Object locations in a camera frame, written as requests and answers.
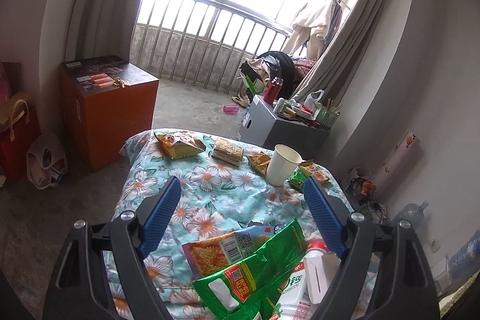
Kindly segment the white plastic bottle red cap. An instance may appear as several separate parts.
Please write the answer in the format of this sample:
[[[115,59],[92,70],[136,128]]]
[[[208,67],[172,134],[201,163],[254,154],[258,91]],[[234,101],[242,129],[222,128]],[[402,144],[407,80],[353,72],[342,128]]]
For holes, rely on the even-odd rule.
[[[271,319],[310,319],[317,305],[312,304],[308,295],[307,274],[304,259],[293,269],[277,302]]]

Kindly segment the orange noodle packet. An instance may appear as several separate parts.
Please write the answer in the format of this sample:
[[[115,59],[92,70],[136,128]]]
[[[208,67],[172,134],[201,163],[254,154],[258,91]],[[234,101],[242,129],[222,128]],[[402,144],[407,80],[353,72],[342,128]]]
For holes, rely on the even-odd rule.
[[[281,229],[251,225],[210,239],[183,244],[182,250],[193,277],[198,280],[249,257]]]

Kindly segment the green snack wrapper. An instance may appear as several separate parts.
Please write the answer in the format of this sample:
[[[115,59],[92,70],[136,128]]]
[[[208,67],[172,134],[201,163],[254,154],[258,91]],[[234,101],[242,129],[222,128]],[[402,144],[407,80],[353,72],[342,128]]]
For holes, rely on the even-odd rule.
[[[306,249],[293,220],[249,257],[193,282],[193,289],[216,319],[268,319]]]

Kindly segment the grey cable packaging box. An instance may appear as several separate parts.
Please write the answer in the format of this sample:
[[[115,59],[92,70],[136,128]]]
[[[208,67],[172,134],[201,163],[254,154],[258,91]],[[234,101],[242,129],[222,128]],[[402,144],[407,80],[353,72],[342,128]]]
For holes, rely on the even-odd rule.
[[[320,249],[310,249],[304,257],[307,290],[312,304],[322,302],[333,282],[340,260],[335,253],[324,253]]]

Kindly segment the large clear water jug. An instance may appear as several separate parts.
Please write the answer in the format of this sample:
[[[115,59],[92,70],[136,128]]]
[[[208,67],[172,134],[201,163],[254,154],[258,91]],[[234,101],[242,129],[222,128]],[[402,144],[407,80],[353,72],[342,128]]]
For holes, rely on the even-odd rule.
[[[417,231],[425,223],[425,209],[429,205],[429,202],[423,201],[421,204],[408,203],[402,208],[392,221],[393,224],[398,224],[401,220],[408,221],[412,228]]]

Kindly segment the white plastic bag on floor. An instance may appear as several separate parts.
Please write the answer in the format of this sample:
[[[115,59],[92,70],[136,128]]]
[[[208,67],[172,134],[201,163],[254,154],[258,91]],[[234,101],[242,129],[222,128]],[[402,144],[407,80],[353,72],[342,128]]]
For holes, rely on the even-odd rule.
[[[27,177],[39,190],[56,187],[68,173],[66,153],[53,132],[40,135],[27,152]]]

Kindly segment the small green tea packet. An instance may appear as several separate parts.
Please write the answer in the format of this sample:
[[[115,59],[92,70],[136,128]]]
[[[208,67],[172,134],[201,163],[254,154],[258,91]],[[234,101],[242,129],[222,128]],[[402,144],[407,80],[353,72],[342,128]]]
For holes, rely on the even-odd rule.
[[[303,193],[304,181],[307,177],[301,171],[295,171],[287,180],[290,187],[296,191]]]

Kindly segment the orange white snack packet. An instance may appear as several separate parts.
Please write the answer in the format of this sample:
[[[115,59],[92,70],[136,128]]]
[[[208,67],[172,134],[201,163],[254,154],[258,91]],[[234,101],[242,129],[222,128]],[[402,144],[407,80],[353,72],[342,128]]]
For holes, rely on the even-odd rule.
[[[329,182],[330,178],[327,174],[325,174],[320,167],[313,162],[312,160],[307,160],[298,165],[298,169],[302,172],[302,174],[309,178],[313,176],[316,178],[321,184],[325,184]]]

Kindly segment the red paper shopping bag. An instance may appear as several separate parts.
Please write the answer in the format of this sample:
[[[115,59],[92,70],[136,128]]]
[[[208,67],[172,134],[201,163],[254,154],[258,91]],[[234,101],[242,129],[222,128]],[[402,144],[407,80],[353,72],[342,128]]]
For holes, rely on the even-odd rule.
[[[41,135],[31,94],[19,91],[1,106],[1,171],[10,182],[26,176],[27,152]]]

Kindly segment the yellow orange snack bag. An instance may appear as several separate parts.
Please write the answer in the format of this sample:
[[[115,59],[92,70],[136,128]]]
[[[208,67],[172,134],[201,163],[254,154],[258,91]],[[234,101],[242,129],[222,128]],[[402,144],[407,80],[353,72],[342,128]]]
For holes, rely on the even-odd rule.
[[[162,151],[172,160],[191,157],[206,151],[205,144],[189,132],[156,132],[154,137]]]

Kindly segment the white paper cup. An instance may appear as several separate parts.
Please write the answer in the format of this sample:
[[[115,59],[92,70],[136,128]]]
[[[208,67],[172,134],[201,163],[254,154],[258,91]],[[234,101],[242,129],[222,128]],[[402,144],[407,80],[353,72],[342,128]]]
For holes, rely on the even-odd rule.
[[[301,155],[286,145],[276,145],[266,171],[266,181],[281,186],[303,161]]]

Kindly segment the floral blue quilt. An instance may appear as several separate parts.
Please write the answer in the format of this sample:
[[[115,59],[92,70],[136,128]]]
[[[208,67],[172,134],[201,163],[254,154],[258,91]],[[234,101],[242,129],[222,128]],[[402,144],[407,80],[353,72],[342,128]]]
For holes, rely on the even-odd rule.
[[[167,128],[144,131],[126,140],[120,150],[130,171],[115,214],[137,210],[172,176],[182,195],[157,249],[144,261],[154,289],[174,319],[212,319],[191,283],[194,275],[182,244],[201,241],[261,223],[280,227],[298,220],[307,241],[320,239],[304,195],[289,184],[273,187],[243,160],[231,166],[212,157],[217,136],[191,132],[205,144],[201,154],[172,160],[156,139]]]

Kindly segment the green plastic basket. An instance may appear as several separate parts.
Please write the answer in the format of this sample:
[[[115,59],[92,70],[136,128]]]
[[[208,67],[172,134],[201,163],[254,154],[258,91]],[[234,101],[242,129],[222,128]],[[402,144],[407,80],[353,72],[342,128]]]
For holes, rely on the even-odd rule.
[[[314,114],[314,121],[321,127],[331,129],[338,119],[339,113],[327,110],[325,106],[318,106]]]

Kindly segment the orange cardboard box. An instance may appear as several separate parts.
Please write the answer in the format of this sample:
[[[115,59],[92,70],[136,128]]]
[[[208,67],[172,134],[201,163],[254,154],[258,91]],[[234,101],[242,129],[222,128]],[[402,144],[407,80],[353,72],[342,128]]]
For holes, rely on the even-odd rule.
[[[64,124],[92,171],[114,163],[128,138],[151,129],[158,87],[157,77],[116,55],[61,64]]]

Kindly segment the small orange snack packet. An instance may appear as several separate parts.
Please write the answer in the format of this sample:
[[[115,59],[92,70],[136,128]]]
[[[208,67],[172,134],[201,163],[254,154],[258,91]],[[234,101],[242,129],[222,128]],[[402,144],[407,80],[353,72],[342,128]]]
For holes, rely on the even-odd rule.
[[[266,176],[271,157],[264,153],[255,153],[247,156],[250,168],[261,176]]]

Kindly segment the cracker sandwich packet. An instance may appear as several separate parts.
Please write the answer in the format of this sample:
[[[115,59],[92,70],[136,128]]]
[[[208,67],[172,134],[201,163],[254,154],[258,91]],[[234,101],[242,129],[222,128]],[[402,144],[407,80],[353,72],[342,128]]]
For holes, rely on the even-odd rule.
[[[243,160],[244,149],[226,139],[217,139],[212,149],[212,157],[229,163],[232,166],[240,167]]]

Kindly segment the grey storage box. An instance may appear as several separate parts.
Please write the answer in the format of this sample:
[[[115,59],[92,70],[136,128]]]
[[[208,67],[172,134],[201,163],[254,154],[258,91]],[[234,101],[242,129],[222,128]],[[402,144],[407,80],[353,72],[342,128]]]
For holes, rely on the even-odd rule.
[[[271,150],[276,145],[286,145],[304,160],[318,157],[328,135],[329,130],[322,127],[278,117],[258,95],[254,96],[239,129],[239,140],[244,143]]]

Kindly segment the right grey curtain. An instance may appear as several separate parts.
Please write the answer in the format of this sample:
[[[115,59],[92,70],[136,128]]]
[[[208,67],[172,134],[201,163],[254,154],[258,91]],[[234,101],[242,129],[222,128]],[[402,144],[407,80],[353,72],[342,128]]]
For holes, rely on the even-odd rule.
[[[350,86],[376,30],[386,0],[357,0],[336,37],[291,96],[303,102],[323,90],[339,104]]]

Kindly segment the red thermos bottle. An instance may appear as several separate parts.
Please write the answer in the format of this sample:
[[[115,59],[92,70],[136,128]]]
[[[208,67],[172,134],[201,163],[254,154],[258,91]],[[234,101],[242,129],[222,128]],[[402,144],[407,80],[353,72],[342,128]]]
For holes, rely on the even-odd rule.
[[[272,105],[273,102],[277,99],[278,93],[280,93],[283,85],[283,79],[276,76],[274,79],[268,82],[267,89],[263,95],[264,102]]]

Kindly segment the black backpack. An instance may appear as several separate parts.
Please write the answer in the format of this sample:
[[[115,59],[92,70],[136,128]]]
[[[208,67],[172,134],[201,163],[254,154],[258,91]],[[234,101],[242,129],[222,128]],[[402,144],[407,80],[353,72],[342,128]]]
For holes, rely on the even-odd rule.
[[[269,51],[259,56],[268,68],[270,79],[282,79],[281,90],[278,97],[289,99],[294,92],[295,65],[291,57],[281,51]]]

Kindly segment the metal window railing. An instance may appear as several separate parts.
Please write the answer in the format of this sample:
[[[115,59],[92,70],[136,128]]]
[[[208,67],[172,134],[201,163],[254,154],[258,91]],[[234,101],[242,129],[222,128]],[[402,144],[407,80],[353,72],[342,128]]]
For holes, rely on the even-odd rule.
[[[129,60],[160,79],[236,93],[242,63],[281,49],[289,34],[216,0],[142,0]]]

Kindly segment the cream padded jacket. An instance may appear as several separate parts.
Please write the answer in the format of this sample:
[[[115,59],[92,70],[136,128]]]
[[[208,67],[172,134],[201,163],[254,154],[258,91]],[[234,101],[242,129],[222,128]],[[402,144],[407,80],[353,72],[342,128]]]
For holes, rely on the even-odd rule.
[[[306,59],[318,60],[325,46],[325,38],[329,32],[333,0],[317,0],[306,3],[292,24],[292,33],[282,51],[293,54],[305,42],[307,43]]]

